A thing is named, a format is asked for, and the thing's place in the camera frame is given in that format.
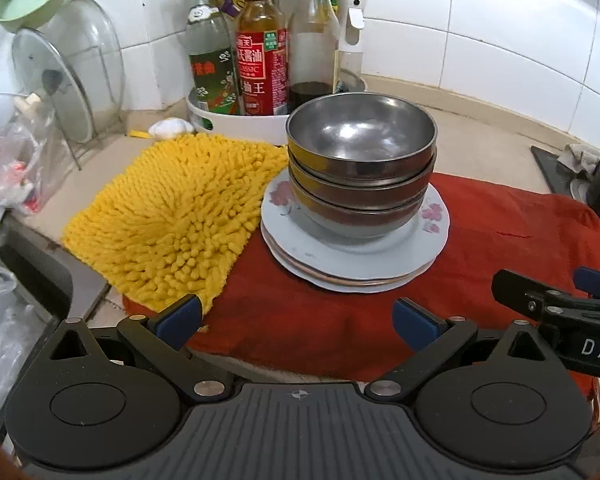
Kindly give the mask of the pink flower plate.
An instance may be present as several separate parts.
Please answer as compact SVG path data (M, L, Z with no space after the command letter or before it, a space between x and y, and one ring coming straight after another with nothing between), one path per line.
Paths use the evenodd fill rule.
M267 229L261 228L261 236L274 259L288 272L319 288L327 289L331 292L341 292L342 294L370 295L388 292L389 290L397 289L414 281L415 278L419 278L434 264L434 260L431 260L416 271L399 276L398 278L383 278L382 280L369 281L348 280L347 278L337 278L336 276L317 271L310 266L306 266L304 263L294 260L294 258L287 255L286 252L283 252L283 249L279 247L279 244L277 244L275 240L273 240L272 235Z
M261 205L261 226L275 248L305 266L352 281L397 278L434 261L448 240L450 223L448 207L429 185L417 214L399 229L375 238L339 235L301 209L287 170L268 184Z

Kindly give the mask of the large steel bowl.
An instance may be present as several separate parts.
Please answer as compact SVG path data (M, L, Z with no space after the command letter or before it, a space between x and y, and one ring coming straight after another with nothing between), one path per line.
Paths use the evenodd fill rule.
M437 154L414 177L386 185L341 184L312 174L294 156L289 157L289 174L302 188L324 202L350 209L381 210L396 208L426 192Z

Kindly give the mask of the small multicolour flower plate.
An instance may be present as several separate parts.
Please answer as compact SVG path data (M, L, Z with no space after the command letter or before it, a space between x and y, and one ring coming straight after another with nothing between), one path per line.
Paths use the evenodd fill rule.
M417 278L420 274L428 271L436 262L436 260L432 259L415 271L409 274L397 276L396 278L342 278L341 276L328 274L323 271L316 270L312 268L312 266L307 266L306 264L301 263L300 261L292 258L290 255L287 255L286 252L283 252L275 242L270 244L268 240L265 240L265 245L270 252L272 252L272 255L278 260L279 263L285 263L286 266L290 266L293 269L301 271L304 274L309 275L311 278L319 278L325 282L347 286L372 287L396 282L406 283L407 280Z

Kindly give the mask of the red cloth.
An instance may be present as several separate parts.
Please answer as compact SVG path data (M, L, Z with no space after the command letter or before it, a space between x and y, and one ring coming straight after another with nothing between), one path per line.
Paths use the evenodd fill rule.
M405 286L375 295L317 288L280 266L254 234L189 341L299 375L368 382L408 359L394 332L393 303L410 298L442 318L461 315L502 330L514 312L492 297L493 275L511 270L563 290L580 266L600 271L600 218L571 198L436 174L449 209L448 241L432 267Z

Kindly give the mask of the yellow chenille mat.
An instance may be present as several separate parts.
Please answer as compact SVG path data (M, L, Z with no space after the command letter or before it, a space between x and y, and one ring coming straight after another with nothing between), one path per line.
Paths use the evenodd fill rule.
M151 311L192 294L209 312L287 162L283 146L219 134L158 141L68 222L62 244Z

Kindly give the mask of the grey rag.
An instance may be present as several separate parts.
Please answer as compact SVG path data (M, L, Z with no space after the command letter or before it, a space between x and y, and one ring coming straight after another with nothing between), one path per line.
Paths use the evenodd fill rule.
M586 144L568 144L557 161L574 174L591 177L600 161L600 149Z

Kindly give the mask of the garlic bulb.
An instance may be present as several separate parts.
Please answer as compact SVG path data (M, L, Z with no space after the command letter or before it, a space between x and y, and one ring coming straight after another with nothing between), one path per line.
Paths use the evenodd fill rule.
M155 122L149 129L148 134L156 140L169 140L183 134L193 133L194 126L185 119L168 117Z

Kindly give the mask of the clear plastic bag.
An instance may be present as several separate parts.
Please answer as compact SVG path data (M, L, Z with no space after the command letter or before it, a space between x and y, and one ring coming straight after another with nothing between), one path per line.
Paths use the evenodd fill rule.
M0 207L30 216L62 185L72 157L53 105L31 93L14 107L0 127Z

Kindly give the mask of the white round turntable tray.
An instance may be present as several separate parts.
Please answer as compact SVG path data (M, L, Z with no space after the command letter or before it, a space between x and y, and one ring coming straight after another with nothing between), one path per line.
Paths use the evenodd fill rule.
M242 116L210 112L200 107L196 89L186 98L188 121L197 132L222 134L227 138L253 142L266 142L273 145L287 143L287 115Z

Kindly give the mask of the green label clear bottle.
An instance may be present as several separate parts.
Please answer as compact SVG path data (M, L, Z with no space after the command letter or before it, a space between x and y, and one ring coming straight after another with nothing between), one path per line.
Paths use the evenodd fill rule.
M185 39L197 105L207 112L239 115L230 32L214 0L192 0Z

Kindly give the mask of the red label soy sauce bottle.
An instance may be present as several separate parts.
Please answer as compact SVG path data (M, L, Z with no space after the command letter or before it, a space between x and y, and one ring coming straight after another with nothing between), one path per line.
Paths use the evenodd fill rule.
M284 14L273 0L245 0L236 20L236 54L245 113L285 115L287 29Z

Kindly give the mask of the white spray bottle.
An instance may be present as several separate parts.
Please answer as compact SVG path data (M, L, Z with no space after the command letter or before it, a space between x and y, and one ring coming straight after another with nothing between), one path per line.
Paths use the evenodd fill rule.
M363 64L362 31L365 27L366 0L338 1L338 65L336 91L356 91Z

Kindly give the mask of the front glass pot lid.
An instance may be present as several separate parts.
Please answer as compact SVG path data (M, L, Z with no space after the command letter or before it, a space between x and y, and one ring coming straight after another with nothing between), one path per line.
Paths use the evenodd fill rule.
M65 137L85 144L94 136L94 119L78 75L42 32L22 28L12 38L12 62L27 92L53 105Z

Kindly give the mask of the glass pot lid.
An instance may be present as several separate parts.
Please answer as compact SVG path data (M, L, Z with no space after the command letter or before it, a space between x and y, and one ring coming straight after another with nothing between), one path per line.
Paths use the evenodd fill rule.
M118 119L125 86L120 41L114 23L95 0L68 0L42 27L80 85L94 129Z
M12 38L12 62L27 92L53 105L65 137L85 144L94 136L94 119L78 75L42 32L22 28Z

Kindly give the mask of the rear glass pot lid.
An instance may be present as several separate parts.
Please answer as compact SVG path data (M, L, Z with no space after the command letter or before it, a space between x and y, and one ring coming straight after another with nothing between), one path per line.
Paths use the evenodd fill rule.
M120 41L114 23L95 0L68 0L42 27L80 85L94 129L118 119L125 86Z

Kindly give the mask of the dark liquid clear bottle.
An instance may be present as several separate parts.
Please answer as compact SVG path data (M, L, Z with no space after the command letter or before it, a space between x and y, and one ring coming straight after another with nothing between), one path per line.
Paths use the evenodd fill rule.
M289 110L334 92L339 24L330 0L297 0L288 23Z

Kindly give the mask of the purple gold packet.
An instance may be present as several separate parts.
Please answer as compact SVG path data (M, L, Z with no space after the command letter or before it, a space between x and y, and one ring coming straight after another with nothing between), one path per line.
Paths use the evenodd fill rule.
M213 0L222 13L236 20L245 6L244 0Z

